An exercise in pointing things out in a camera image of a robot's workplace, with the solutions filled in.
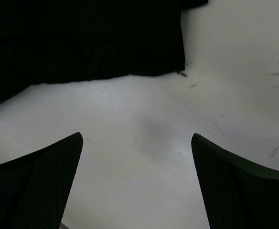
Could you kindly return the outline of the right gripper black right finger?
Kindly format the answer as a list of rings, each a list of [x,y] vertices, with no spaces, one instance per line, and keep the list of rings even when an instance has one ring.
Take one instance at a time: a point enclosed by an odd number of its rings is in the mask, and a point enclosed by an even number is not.
[[[194,134],[193,160],[212,229],[279,229],[279,171]]]

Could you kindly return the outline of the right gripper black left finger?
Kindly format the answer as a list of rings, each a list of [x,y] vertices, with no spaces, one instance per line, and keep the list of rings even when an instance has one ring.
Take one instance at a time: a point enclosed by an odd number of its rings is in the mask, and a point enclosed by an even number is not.
[[[82,148],[74,133],[0,164],[0,229],[60,228]]]

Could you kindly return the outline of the black pleated skirt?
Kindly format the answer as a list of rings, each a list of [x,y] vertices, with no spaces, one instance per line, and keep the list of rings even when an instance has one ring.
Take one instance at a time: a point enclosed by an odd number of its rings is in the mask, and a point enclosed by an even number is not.
[[[0,0],[0,104],[31,85],[185,69],[182,10],[205,0]]]

